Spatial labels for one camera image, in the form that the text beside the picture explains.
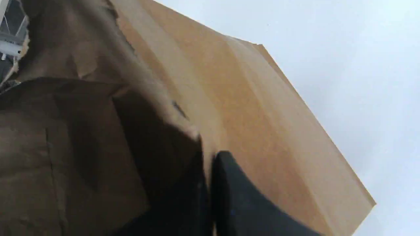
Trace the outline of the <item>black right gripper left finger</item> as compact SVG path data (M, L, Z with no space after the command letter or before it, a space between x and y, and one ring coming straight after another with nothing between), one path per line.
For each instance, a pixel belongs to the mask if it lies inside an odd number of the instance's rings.
M165 122L142 98L112 101L149 203L114 236L210 236L200 137Z

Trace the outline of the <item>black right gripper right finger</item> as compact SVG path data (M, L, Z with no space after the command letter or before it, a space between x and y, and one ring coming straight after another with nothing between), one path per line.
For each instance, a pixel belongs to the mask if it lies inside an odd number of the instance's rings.
M269 200L229 151L212 163L212 212L218 236L318 236Z

